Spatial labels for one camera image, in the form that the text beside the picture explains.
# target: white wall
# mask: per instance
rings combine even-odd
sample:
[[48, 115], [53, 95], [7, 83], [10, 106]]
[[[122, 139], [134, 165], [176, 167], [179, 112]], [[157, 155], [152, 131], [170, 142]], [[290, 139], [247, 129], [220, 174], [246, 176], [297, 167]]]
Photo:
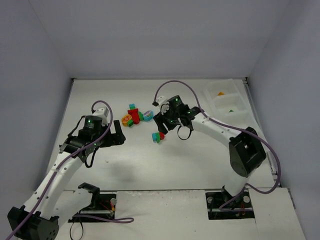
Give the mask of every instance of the white wall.
[[308, 240], [320, 238], [320, 0], [292, 0], [249, 78]]
[[289, 0], [30, 0], [72, 77], [247, 77]]
[[0, 2], [0, 238], [50, 159], [71, 81], [26, 0]]

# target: white arm segment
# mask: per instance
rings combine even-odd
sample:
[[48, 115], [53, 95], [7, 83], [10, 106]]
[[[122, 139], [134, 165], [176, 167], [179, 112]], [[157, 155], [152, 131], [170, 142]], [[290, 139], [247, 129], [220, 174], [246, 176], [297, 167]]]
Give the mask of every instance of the white arm segment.
[[[223, 123], [213, 117], [211, 118], [220, 123]], [[230, 138], [239, 135], [239, 131], [217, 125], [212, 121], [209, 121], [202, 113], [197, 114], [194, 120], [192, 120], [192, 127], [195, 131], [204, 133], [211, 138], [219, 141], [228, 149]], [[224, 189], [231, 196], [235, 196], [241, 192], [247, 182], [248, 178], [240, 176], [235, 171], [232, 171], [231, 176], [224, 185]]]
[[[55, 179], [53, 180], [51, 186], [47, 190], [44, 198], [42, 199], [40, 205], [35, 211], [41, 212], [41, 217], [44, 219], [49, 220], [53, 215], [53, 210], [56, 209], [55, 205], [58, 202], [59, 197], [61, 196], [63, 190], [67, 186], [68, 182], [70, 181], [71, 177], [75, 174], [75, 172], [82, 166], [83, 162], [80, 160], [79, 157], [70, 158], [68, 161], [66, 161], [60, 168], [60, 170], [57, 170], [57, 166], [65, 159], [70, 153], [63, 152], [59, 153], [55, 163], [53, 164], [52, 168], [48, 172], [48, 174], [45, 176], [44, 180], [40, 184], [40, 186], [37, 188], [37, 190], [34, 192], [34, 194], [27, 200], [25, 205], [25, 211], [30, 212], [32, 208], [37, 203], [40, 195], [43, 193], [48, 181], [50, 180], [51, 176], [54, 172], [57, 171], [57, 175], [55, 176]], [[78, 208], [74, 213], [78, 212], [79, 210], [83, 209], [84, 207], [88, 206], [90, 202], [81, 207]]]
[[80, 188], [74, 193], [59, 198], [58, 202], [54, 206], [52, 216], [59, 216], [59, 227], [66, 223], [73, 215], [77, 214], [81, 209], [89, 206], [92, 200], [92, 193], [88, 190]]

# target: colorful toy block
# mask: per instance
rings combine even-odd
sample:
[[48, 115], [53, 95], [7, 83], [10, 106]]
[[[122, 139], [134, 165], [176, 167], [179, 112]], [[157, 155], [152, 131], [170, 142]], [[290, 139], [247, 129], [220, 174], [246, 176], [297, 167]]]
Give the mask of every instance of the colorful toy block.
[[165, 135], [162, 132], [152, 133], [152, 140], [154, 143], [159, 143], [163, 139], [165, 139]]
[[127, 114], [121, 119], [122, 125], [131, 128], [134, 125], [132, 116]]
[[140, 123], [140, 117], [138, 112], [139, 112], [138, 108], [128, 110], [128, 114], [131, 115], [134, 124]]
[[151, 110], [146, 111], [143, 114], [143, 120], [146, 121], [146, 122], [150, 121], [153, 117], [154, 117], [154, 112], [151, 111]]
[[144, 115], [140, 111], [138, 111], [138, 115], [139, 115], [140, 121], [143, 121]]
[[130, 110], [135, 109], [135, 108], [136, 108], [136, 105], [135, 105], [135, 104], [133, 104], [133, 103], [129, 104], [129, 109], [130, 109]]

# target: blue toy block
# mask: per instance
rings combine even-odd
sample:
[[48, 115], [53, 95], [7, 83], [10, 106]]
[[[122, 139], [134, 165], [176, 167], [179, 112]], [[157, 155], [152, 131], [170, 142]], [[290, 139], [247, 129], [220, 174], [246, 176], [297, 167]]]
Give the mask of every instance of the blue toy block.
[[156, 133], [152, 133], [152, 141], [154, 141], [155, 143], [157, 142], [157, 134]]
[[146, 111], [144, 114], [143, 114], [143, 120], [148, 122], [150, 120], [152, 120], [152, 118], [154, 117], [154, 112], [149, 110], [149, 111]]
[[135, 108], [136, 108], [136, 105], [135, 105], [135, 104], [133, 104], [133, 103], [129, 104], [129, 109], [130, 109], [130, 110], [135, 109]]

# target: red toy block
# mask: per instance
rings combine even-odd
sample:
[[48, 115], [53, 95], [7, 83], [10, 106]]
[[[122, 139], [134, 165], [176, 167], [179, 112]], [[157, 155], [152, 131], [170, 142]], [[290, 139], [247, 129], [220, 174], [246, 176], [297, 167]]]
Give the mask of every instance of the red toy block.
[[165, 135], [162, 132], [159, 132], [159, 134], [160, 134], [160, 140], [165, 139]]
[[128, 114], [131, 115], [134, 124], [140, 123], [140, 117], [139, 117], [138, 111], [139, 111], [138, 108], [128, 110]]

